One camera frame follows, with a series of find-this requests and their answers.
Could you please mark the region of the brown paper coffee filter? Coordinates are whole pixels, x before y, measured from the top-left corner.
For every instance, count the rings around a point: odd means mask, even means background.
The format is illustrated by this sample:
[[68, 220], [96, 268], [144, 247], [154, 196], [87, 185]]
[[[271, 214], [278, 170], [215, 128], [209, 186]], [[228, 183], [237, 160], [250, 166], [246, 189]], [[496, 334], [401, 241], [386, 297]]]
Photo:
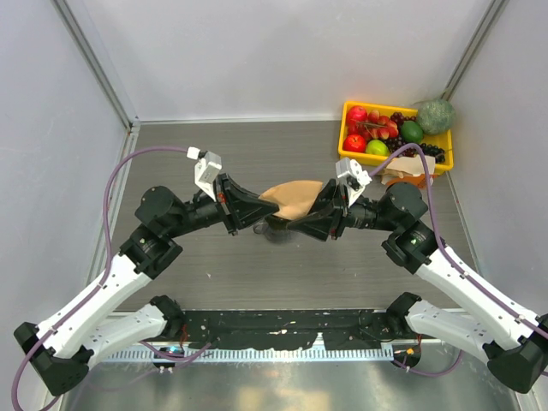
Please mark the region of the brown paper coffee filter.
[[289, 221], [305, 217], [311, 210], [323, 183], [312, 180], [285, 182], [264, 191], [259, 198], [278, 205], [275, 217]]

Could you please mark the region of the green glass coffee dripper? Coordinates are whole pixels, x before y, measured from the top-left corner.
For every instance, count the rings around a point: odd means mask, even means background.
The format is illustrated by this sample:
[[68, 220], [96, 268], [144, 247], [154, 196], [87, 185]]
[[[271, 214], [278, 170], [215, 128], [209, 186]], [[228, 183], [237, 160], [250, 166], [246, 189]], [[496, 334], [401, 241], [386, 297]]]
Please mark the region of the green glass coffee dripper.
[[267, 216], [265, 217], [265, 222], [269, 229], [276, 233], [296, 232], [293, 221], [286, 218]]

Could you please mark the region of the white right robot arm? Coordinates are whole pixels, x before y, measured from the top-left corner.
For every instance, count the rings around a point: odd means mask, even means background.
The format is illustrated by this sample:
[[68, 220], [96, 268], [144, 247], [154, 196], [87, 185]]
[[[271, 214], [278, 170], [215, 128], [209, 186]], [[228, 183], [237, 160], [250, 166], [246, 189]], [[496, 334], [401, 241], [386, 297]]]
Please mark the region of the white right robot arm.
[[467, 312], [462, 318], [404, 293], [388, 308], [389, 331], [443, 340], [476, 357], [506, 387], [528, 393], [547, 368], [547, 317], [525, 308], [487, 282], [441, 238], [422, 216], [428, 206], [420, 190], [396, 183], [379, 200], [360, 196], [348, 203], [343, 185], [329, 182], [312, 211], [289, 223], [293, 231], [320, 241], [346, 228], [388, 232], [382, 247], [397, 266], [444, 292]]

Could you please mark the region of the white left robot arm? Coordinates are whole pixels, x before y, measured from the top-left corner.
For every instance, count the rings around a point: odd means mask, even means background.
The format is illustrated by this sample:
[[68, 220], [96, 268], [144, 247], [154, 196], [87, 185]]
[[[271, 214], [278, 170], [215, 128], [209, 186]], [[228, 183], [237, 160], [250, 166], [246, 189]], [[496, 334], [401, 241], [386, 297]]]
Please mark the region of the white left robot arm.
[[186, 202], [164, 186], [147, 190], [135, 212], [140, 225], [104, 273], [47, 320], [24, 322], [14, 332], [50, 394], [72, 390], [104, 357], [128, 345], [155, 337], [172, 341], [181, 335], [184, 313], [166, 295], [152, 298], [118, 322], [100, 325], [176, 260], [182, 253], [177, 237], [216, 223], [233, 235], [278, 210], [278, 204], [241, 188], [226, 174], [215, 179], [212, 194], [199, 191]]

